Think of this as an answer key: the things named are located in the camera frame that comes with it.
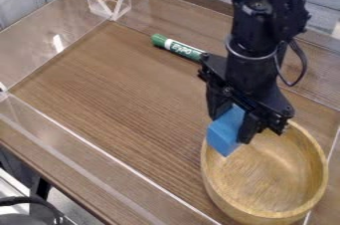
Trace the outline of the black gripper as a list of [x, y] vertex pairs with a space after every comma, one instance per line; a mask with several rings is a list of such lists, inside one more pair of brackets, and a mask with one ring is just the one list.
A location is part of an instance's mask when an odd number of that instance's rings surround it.
[[250, 144], [266, 129], [283, 134], [295, 116], [295, 108], [278, 87], [287, 46], [282, 41], [270, 53], [258, 57], [230, 39], [226, 57], [212, 53], [200, 57], [198, 75], [206, 82], [210, 118], [216, 120], [234, 105], [244, 110], [239, 143]]

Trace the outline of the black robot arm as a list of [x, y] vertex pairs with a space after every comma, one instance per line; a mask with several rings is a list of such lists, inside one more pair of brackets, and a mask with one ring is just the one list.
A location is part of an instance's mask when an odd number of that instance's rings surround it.
[[239, 106], [244, 110], [235, 140], [250, 143], [266, 129], [283, 133], [295, 109], [278, 83], [286, 52], [307, 60], [295, 37], [306, 31], [311, 14], [306, 0], [231, 0], [234, 18], [226, 39], [227, 55], [200, 57], [210, 117]]

